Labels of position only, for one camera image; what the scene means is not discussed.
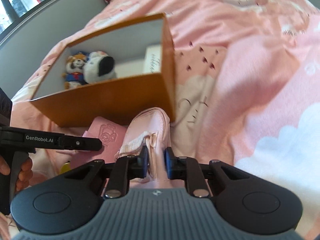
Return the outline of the person's left hand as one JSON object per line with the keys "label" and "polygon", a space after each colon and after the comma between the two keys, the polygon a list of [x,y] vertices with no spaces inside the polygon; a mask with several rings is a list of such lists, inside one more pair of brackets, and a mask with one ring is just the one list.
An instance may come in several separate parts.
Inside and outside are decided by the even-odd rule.
{"label": "person's left hand", "polygon": [[[22,165],[21,170],[18,174],[18,178],[16,181],[16,191],[22,191],[23,189],[27,188],[29,184],[29,180],[33,177],[33,171],[32,171],[33,161],[28,158]],[[3,159],[3,157],[0,158],[0,171],[1,174],[7,176],[10,173],[10,167],[7,164],[7,162]]]}

